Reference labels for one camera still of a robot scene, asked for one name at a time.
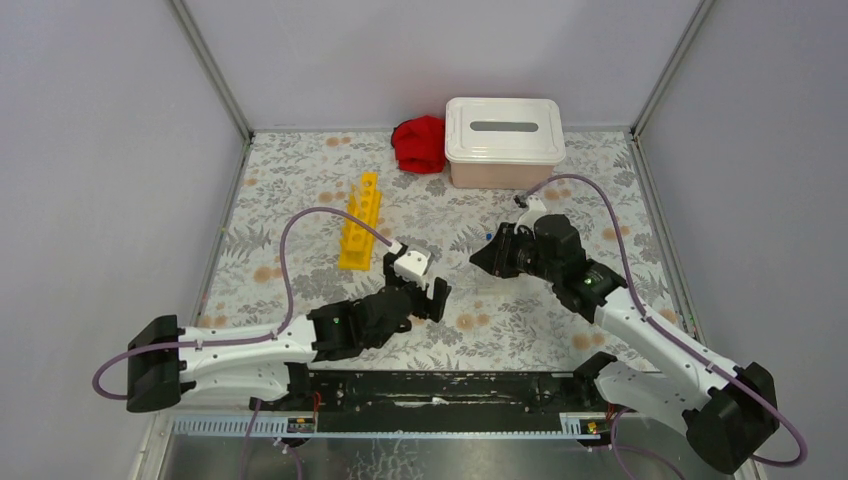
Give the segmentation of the white plastic box lid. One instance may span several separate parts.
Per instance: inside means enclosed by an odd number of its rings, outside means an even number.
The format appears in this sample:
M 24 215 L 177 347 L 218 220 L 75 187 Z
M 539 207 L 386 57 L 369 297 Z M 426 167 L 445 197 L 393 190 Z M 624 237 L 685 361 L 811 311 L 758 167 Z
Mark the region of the white plastic box lid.
M 456 97 L 445 122 L 445 154 L 455 163 L 553 166 L 566 157 L 550 99 Z

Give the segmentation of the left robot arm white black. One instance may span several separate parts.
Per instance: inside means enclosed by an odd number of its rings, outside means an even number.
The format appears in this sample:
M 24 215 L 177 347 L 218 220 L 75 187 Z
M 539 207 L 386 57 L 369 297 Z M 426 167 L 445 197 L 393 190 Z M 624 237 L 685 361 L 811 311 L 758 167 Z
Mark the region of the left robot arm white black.
M 299 410 L 312 392 L 309 365 L 379 349 L 393 335 L 410 331 L 413 318 L 442 320 L 452 288 L 440 277 L 429 281 L 428 269 L 421 252 L 387 254 L 383 288 L 313 309 L 292 319 L 283 332 L 265 324 L 181 327 L 176 316 L 160 316 L 128 344 L 126 409 L 155 412 L 188 400 L 277 402 L 285 410 Z

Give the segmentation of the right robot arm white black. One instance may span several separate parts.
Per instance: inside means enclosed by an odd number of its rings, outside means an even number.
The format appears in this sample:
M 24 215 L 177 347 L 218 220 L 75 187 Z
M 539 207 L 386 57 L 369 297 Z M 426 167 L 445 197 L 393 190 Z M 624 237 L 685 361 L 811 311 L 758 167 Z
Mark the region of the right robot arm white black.
M 654 328 L 647 320 L 654 310 L 632 296 L 623 277 L 587 257 L 566 216 L 544 215 L 532 227 L 503 223 L 469 261 L 497 278 L 525 274 L 548 282 L 566 309 L 659 369 L 644 374 L 612 355 L 593 355 L 574 371 L 581 378 L 573 396 L 583 410 L 611 403 L 649 416 L 724 474 L 735 473 L 777 431 L 771 373 L 756 362 L 741 367 L 675 328 Z

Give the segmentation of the clear plastic container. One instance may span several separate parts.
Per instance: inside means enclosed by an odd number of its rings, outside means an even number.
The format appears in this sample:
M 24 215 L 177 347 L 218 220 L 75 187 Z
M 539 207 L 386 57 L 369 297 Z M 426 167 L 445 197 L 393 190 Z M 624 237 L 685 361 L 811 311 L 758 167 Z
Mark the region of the clear plastic container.
M 514 285 L 512 279 L 493 276 L 478 266 L 473 267 L 473 286 L 478 296 L 502 296 L 510 292 Z

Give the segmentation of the red cloth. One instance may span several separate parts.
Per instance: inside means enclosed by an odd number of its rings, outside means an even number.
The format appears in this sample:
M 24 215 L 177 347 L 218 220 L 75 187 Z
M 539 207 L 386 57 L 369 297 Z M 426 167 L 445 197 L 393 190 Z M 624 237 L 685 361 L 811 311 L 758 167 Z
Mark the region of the red cloth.
M 390 144 L 401 171 L 415 174 L 441 173 L 447 163 L 444 152 L 445 120 L 425 115 L 399 124 Z

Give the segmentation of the floral table mat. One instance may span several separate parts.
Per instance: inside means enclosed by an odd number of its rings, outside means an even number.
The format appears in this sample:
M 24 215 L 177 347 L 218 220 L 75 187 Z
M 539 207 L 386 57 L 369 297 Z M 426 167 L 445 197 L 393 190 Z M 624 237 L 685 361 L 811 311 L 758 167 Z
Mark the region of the floral table mat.
M 459 189 L 448 173 L 401 171 L 386 132 L 260 133 L 202 312 L 201 327 L 279 324 L 287 311 L 374 293 L 384 283 L 376 242 L 369 271 L 338 267 L 352 184 L 374 172 L 382 193 L 377 230 L 432 253 L 452 291 L 442 321 L 414 319 L 385 346 L 342 362 L 361 370 L 570 371 L 594 353 L 631 367 L 649 362 L 622 340 L 563 308 L 544 282 L 522 276 L 502 296 L 478 296 L 472 253 L 520 216 L 509 190 Z

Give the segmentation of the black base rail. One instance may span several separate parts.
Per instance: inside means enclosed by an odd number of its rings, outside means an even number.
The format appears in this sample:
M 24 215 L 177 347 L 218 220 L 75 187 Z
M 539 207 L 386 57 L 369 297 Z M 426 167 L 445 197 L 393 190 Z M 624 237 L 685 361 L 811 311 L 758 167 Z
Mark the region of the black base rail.
M 348 426 L 541 427 L 559 414 L 600 423 L 619 410 L 570 372 L 317 370 L 296 374 L 282 399 L 249 405 Z

